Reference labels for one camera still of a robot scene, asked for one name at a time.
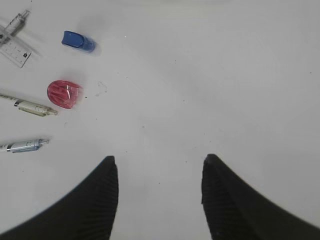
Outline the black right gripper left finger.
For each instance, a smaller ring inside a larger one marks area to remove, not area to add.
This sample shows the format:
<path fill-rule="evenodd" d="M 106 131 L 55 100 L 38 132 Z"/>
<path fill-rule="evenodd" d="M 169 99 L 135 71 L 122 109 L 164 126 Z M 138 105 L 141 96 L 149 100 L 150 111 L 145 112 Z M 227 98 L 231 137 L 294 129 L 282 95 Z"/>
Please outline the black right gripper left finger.
<path fill-rule="evenodd" d="M 71 192 L 26 222 L 2 233 L 2 240 L 108 240 L 118 207 L 114 156 L 100 164 Z"/>

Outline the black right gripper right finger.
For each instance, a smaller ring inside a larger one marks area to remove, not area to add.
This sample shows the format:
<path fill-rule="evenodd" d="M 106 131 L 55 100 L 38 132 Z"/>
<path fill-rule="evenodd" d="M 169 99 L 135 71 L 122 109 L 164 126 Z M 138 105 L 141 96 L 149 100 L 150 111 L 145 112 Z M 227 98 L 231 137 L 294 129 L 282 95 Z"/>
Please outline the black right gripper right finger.
<path fill-rule="evenodd" d="M 217 155 L 203 162 L 201 203 L 214 240 L 318 240 L 320 229 L 253 189 Z"/>

